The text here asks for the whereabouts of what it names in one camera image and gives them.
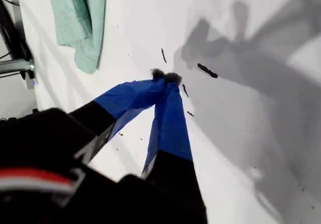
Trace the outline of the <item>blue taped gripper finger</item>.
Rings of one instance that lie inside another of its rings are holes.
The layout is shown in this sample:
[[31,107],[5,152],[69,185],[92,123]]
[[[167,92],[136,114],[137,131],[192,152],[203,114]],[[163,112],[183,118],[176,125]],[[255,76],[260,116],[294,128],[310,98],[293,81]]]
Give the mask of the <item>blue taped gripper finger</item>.
[[119,84],[69,115],[94,134],[75,158],[87,164],[123,127],[153,106],[166,86],[166,74],[152,70],[152,79]]
[[176,73],[153,72],[165,89],[156,101],[144,178],[162,191],[183,199],[200,199],[190,140]]

